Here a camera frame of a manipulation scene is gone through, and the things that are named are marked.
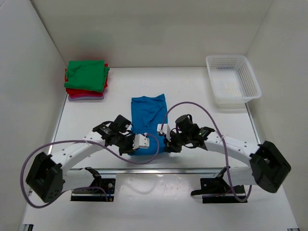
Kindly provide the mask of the blue t-shirt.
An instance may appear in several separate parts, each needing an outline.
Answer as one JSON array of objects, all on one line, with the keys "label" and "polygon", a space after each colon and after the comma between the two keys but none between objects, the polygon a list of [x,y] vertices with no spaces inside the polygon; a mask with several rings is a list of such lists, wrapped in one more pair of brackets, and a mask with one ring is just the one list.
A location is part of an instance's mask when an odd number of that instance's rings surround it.
[{"label": "blue t-shirt", "polygon": [[154,155],[158,150],[164,152],[164,137],[157,133],[157,125],[162,122],[167,123],[165,119],[167,113],[167,104],[165,95],[161,94],[156,97],[137,97],[131,99],[131,119],[133,131],[137,134],[149,133],[150,147],[147,149],[138,149],[134,156]]}]

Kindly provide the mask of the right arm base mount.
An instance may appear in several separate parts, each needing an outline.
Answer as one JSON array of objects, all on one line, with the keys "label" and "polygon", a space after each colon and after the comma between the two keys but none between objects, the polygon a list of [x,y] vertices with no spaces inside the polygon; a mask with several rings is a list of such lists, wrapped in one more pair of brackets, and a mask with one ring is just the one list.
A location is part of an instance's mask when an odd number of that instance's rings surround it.
[{"label": "right arm base mount", "polygon": [[224,167],[214,177],[200,178],[200,189],[191,191],[191,196],[202,196],[203,204],[234,204],[240,203],[233,195],[230,186],[223,179],[226,175]]}]

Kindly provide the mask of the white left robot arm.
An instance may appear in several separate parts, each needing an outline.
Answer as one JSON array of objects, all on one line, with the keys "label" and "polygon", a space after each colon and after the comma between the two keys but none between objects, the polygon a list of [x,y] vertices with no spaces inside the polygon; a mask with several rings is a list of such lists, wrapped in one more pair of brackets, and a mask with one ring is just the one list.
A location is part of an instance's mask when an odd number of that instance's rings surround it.
[{"label": "white left robot arm", "polygon": [[91,132],[80,140],[68,140],[68,147],[51,154],[42,148],[35,150],[31,156],[33,163],[28,174],[21,173],[21,182],[26,183],[46,204],[51,204],[66,191],[87,190],[105,192],[101,187],[102,177],[92,167],[72,168],[101,150],[118,148],[118,157],[132,154],[140,148],[147,138],[129,131],[131,122],[121,115],[115,121],[106,121],[95,126]]}]

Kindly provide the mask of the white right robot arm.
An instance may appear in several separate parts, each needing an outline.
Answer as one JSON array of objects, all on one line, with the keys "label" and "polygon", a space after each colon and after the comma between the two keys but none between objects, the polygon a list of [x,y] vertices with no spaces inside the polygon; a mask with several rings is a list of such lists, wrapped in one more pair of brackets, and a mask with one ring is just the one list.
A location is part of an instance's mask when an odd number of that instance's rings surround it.
[{"label": "white right robot arm", "polygon": [[216,180],[216,188],[222,193],[238,185],[257,185],[269,193],[276,193],[291,171],[291,165],[272,142],[253,144],[219,135],[213,128],[199,127],[190,114],[176,120],[175,130],[168,124],[158,124],[157,133],[164,137],[167,153],[180,153],[185,146],[220,153],[244,163],[244,167],[226,164]]}]

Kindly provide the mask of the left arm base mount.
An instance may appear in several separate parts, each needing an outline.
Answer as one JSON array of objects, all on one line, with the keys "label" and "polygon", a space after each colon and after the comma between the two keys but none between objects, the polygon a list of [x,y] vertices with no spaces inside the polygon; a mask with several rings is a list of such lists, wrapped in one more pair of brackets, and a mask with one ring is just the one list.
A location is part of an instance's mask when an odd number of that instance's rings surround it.
[{"label": "left arm base mount", "polygon": [[71,201],[74,202],[113,202],[115,197],[116,176],[101,174],[99,171],[86,167],[93,181],[89,186],[78,187],[71,192]]}]

